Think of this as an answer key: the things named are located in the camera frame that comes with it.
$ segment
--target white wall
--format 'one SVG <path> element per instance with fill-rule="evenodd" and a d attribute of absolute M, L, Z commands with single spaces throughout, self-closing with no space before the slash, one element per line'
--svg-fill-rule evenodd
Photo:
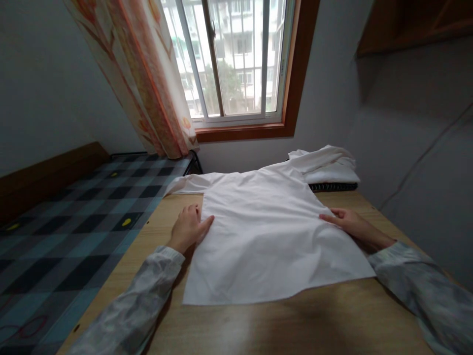
<path fill-rule="evenodd" d="M 294 137 L 203 143 L 199 158 L 204 172 L 259 169 L 286 160 L 294 149 L 345 143 L 363 95 L 354 54 L 371 3 L 320 2 Z"/>
<path fill-rule="evenodd" d="M 83 144 L 143 146 L 62 0 L 0 4 L 0 175 Z"/>
<path fill-rule="evenodd" d="M 376 207 L 437 135 L 473 102 L 473 38 L 391 54 L 346 147 Z M 473 109 L 439 141 L 383 213 L 473 290 Z"/>

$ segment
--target window sill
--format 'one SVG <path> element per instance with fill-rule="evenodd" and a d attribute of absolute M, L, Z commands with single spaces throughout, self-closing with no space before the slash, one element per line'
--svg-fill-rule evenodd
<path fill-rule="evenodd" d="M 197 141 L 222 142 L 265 138 L 293 137 L 296 126 L 284 123 L 267 123 L 261 125 L 233 126 L 222 128 L 196 129 Z"/>
<path fill-rule="evenodd" d="M 282 123 L 196 129 L 197 141 L 222 142 L 293 137 L 310 56 L 319 0 L 296 0 Z"/>

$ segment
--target wooden desk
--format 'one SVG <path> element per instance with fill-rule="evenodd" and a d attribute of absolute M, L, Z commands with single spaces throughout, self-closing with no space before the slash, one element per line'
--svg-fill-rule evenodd
<path fill-rule="evenodd" d="M 329 207 L 349 208 L 393 238 L 414 244 L 357 192 L 316 194 Z M 100 311 L 123 292 L 156 246 L 165 244 L 185 205 L 202 195 L 160 203 L 58 354 L 65 354 Z M 149 354 L 433 354 L 414 316 L 375 279 L 305 290 L 252 305 L 183 306 L 184 267 Z"/>

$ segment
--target plaid bedsheet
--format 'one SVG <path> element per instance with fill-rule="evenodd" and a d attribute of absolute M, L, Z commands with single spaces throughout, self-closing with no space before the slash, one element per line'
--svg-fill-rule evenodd
<path fill-rule="evenodd" d="M 0 231 L 0 355 L 56 353 L 190 161 L 114 158 Z"/>

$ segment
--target shirt sleeve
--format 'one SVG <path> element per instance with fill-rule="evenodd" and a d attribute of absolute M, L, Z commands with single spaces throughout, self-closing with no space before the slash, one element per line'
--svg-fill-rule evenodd
<path fill-rule="evenodd" d="M 379 281 L 417 317 L 436 354 L 473 354 L 473 296 L 427 255 L 396 242 L 368 257 Z"/>
<path fill-rule="evenodd" d="M 139 354 L 153 334 L 158 314 L 185 258 L 158 247 L 128 289 L 112 301 L 69 350 L 75 354 Z"/>

